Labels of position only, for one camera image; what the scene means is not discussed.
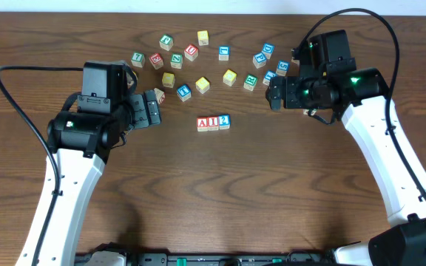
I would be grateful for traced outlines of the red A block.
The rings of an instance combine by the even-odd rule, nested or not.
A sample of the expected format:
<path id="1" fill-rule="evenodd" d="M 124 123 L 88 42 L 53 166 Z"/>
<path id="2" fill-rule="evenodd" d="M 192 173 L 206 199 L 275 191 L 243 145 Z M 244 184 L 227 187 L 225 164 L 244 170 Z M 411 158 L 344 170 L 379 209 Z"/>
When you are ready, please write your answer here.
<path id="1" fill-rule="evenodd" d="M 197 118 L 197 130 L 199 132 L 207 132 L 209 130 L 208 118 L 198 117 Z"/>

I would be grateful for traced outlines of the red I block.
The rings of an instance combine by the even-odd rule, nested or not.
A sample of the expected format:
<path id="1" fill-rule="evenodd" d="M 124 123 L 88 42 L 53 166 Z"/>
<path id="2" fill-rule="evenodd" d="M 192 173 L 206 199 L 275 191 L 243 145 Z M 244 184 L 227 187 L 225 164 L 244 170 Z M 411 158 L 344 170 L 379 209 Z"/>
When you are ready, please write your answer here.
<path id="1" fill-rule="evenodd" d="M 219 129 L 219 117 L 212 116 L 207 117 L 208 130 L 209 131 L 217 131 Z"/>

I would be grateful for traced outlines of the blue 2 block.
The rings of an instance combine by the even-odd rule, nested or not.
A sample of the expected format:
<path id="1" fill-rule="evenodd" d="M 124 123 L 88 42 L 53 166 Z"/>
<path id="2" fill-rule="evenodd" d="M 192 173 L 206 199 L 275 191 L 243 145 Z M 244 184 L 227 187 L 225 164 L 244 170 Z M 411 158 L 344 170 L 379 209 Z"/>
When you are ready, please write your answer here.
<path id="1" fill-rule="evenodd" d="M 231 120 L 229 115 L 218 116 L 219 130 L 229 129 L 231 127 Z"/>

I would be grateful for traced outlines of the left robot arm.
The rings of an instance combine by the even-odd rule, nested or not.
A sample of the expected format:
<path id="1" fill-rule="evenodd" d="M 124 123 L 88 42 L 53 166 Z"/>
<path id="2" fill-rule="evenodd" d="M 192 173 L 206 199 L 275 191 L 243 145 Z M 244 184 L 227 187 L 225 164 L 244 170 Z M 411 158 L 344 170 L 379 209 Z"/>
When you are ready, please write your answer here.
<path id="1" fill-rule="evenodd" d="M 161 122 L 152 90 L 136 93 L 125 61 L 88 61 L 81 92 L 47 127 L 44 185 L 18 265 L 73 265 L 89 200 L 112 149 Z"/>

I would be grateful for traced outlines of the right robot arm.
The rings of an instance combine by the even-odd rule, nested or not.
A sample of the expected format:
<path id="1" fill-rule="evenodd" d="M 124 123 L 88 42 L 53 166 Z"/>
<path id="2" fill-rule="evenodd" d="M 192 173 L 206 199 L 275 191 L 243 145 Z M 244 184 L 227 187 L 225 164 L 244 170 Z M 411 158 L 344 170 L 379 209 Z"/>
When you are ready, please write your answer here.
<path id="1" fill-rule="evenodd" d="M 426 172 L 387 100 L 375 68 L 357 69 L 344 30 L 315 35 L 301 49 L 297 76 L 271 78 L 271 109 L 332 109 L 365 156 L 390 229 L 332 251 L 341 265 L 426 265 Z"/>

